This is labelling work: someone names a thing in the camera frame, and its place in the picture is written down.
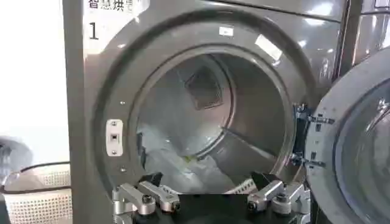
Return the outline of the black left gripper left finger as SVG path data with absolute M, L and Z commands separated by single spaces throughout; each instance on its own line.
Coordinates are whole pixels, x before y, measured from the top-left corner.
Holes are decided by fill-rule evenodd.
M 133 213 L 149 217 L 157 211 L 175 214 L 180 211 L 180 198 L 161 186 L 161 172 L 143 175 L 135 184 L 123 183 L 112 189 L 113 222 L 133 223 Z

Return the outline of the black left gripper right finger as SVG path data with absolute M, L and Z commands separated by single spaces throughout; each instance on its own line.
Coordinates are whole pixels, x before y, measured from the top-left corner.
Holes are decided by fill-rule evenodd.
M 247 210 L 253 214 L 270 209 L 279 217 L 297 214 L 297 223 L 311 222 L 311 192 L 303 183 L 287 183 L 273 174 L 252 172 L 255 189 L 247 196 Z

